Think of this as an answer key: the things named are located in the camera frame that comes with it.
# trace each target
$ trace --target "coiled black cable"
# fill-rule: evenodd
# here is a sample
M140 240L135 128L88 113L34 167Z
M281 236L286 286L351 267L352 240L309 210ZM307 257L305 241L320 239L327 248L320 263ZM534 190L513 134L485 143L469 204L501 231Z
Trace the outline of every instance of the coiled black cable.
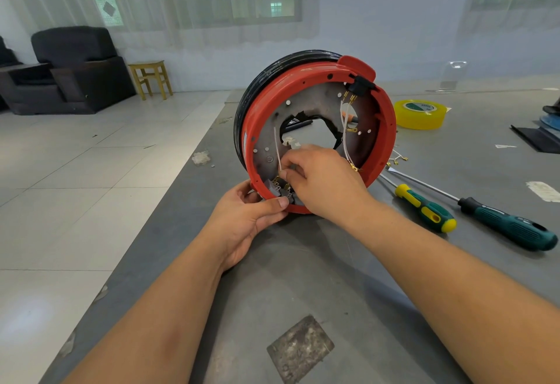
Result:
M329 52L328 50L318 50L309 49L302 50L290 55L287 55L276 62L270 64L266 69L264 69L248 86L247 90L243 94L241 101L239 101L239 106L235 112L234 119L234 145L237 157L243 167L247 168L245 165L245 159L243 158L242 145L243 145L243 121L249 111L249 107L253 104L256 97L262 92L264 88L267 87L276 77L280 74L292 69L294 67L309 64L311 62L337 62L342 55Z

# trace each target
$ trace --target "wooden stool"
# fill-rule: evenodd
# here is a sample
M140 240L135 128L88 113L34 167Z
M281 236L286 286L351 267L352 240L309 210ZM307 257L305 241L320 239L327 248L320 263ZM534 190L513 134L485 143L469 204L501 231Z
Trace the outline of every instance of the wooden stool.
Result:
M156 62L139 62L135 64L129 64L130 71L132 72L132 77L136 82L136 87L138 88L138 93L143 100L146 100L146 96L144 95L144 90L142 89L142 83L146 84L146 88L148 89L148 93L152 96L152 88L150 87L150 82L148 81L149 77L154 77L157 80L157 84L160 86L161 96L164 99L167 99L165 96L164 90L164 83L167 85L167 89L169 90L169 94L173 95L172 87L169 84L169 77L167 76L167 70L165 70L165 65L163 61L156 61ZM136 70L139 69L142 76L138 76ZM153 69L153 73L147 73L146 69Z

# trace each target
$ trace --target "screwdriver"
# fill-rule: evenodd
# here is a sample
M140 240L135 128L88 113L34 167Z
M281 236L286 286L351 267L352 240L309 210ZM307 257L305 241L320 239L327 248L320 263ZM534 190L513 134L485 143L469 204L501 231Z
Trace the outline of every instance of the screwdriver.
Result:
M422 221L426 223L432 231L449 233L457 227L457 221L450 212L439 204L426 200L404 183L397 185L382 174L380 174L379 177L395 187L395 195L407 200L408 203L416 209Z
M459 199L392 167L387 167L387 170L451 198L457 202L463 213L472 216L476 221L511 239L515 244L529 251L548 251L553 249L558 243L558 237L553 232L529 219L512 216L501 210L488 207L479 203L473 197Z

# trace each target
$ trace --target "hand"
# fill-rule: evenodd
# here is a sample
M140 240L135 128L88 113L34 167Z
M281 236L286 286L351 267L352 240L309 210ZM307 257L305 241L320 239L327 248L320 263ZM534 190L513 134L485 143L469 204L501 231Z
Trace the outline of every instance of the hand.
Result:
M372 200L360 174L335 150L303 145L288 151L281 160L280 177L314 214L342 226L340 219L351 215L366 200Z
M245 181L227 191L200 231L205 242L210 240L222 251L223 271L245 257L257 233L288 214L284 211L290 203L288 198L261 201L259 194L250 190L251 181Z

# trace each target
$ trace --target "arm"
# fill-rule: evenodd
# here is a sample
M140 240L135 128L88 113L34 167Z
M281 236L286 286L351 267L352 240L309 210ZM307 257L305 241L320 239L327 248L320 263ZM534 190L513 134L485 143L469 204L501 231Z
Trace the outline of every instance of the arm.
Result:
M188 381L222 273L258 232L286 216L287 198L259 203L249 190L247 181L226 193L200 234L64 384Z
M335 151L290 150L282 165L309 210L379 259L474 382L558 381L557 307L375 201Z

